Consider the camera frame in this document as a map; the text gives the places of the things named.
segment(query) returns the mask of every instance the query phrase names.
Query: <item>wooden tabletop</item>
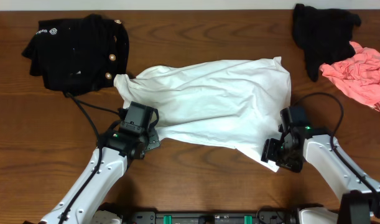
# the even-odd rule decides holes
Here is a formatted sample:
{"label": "wooden tabletop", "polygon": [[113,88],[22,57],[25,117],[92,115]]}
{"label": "wooden tabletop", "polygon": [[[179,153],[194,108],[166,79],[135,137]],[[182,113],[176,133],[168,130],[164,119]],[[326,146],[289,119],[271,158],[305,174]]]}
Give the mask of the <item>wooden tabletop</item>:
{"label": "wooden tabletop", "polygon": [[[354,40],[380,51],[380,11],[355,11],[363,24]],[[39,20],[85,17],[91,12],[0,12],[0,223],[37,222],[68,192],[87,165],[95,136],[86,118],[60,92],[29,75],[22,50]],[[221,59],[282,56],[292,78],[292,101],[315,91],[337,96],[345,118],[337,133],[342,148],[380,181],[380,113],[342,94],[328,79],[313,83],[303,51],[292,40],[291,11],[101,11],[128,30],[128,70],[137,75],[154,65],[183,67]],[[79,99],[115,109],[115,88]],[[323,96],[304,102],[315,124],[333,128],[339,116]],[[88,109],[99,130],[115,119]],[[109,191],[108,202],[159,211],[256,211],[339,201],[320,174],[305,164],[300,174],[277,173],[239,151],[166,139],[135,161]]]}

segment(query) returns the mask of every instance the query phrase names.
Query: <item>pink cloth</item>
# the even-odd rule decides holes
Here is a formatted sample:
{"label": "pink cloth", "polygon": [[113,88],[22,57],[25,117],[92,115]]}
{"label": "pink cloth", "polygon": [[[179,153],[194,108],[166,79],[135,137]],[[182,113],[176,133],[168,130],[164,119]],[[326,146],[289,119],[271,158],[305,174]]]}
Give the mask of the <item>pink cloth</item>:
{"label": "pink cloth", "polygon": [[350,42],[356,54],[333,65],[320,66],[327,77],[346,96],[380,111],[380,53]]}

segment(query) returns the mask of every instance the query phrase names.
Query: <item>white fabric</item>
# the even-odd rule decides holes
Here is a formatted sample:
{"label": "white fabric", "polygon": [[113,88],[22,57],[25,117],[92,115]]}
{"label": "white fabric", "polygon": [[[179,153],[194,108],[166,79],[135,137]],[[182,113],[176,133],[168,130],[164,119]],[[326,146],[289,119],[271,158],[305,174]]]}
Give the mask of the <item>white fabric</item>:
{"label": "white fabric", "polygon": [[290,103],[289,72],[274,59],[220,60],[183,68],[155,66],[135,79],[117,75],[124,108],[159,110],[160,139],[238,149],[260,161],[264,141],[279,138],[279,112]]}

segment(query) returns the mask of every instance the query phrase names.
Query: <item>folded black clothing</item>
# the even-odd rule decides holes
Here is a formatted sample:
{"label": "folded black clothing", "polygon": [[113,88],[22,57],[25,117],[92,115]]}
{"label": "folded black clothing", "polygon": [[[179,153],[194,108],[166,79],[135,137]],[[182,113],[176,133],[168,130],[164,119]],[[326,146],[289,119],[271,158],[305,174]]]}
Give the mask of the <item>folded black clothing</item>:
{"label": "folded black clothing", "polygon": [[360,26],[357,14],[342,9],[315,9],[296,4],[293,14],[292,37],[304,50],[307,75],[318,80],[321,64],[333,64],[354,56],[349,41],[354,25]]}
{"label": "folded black clothing", "polygon": [[96,14],[39,21],[22,55],[46,88],[75,96],[111,87],[116,74],[126,73],[129,39],[119,20]]}

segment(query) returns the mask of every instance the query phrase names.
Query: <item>brown wood surface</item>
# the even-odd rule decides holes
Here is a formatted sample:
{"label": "brown wood surface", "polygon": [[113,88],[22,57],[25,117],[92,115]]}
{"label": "brown wood surface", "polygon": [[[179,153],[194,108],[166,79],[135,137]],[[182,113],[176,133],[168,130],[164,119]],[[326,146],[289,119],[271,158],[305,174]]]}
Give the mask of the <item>brown wood surface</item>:
{"label": "brown wood surface", "polygon": [[[380,51],[380,11],[355,11],[363,20],[354,40]],[[85,168],[95,137],[76,105],[29,75],[21,52],[37,21],[90,12],[0,12],[0,223],[37,222],[67,193]],[[182,67],[221,59],[282,56],[292,77],[292,100],[324,91],[337,96],[345,118],[337,133],[343,149],[380,181],[380,113],[349,99],[328,79],[305,73],[304,56],[290,35],[291,11],[101,11],[129,32],[128,70]],[[115,88],[81,96],[107,108],[123,104]],[[337,105],[324,97],[304,103],[315,124],[333,128]],[[88,109],[99,130],[114,116]],[[160,211],[257,210],[339,201],[309,164],[301,174],[273,173],[238,151],[163,140],[136,161],[106,201]]]}

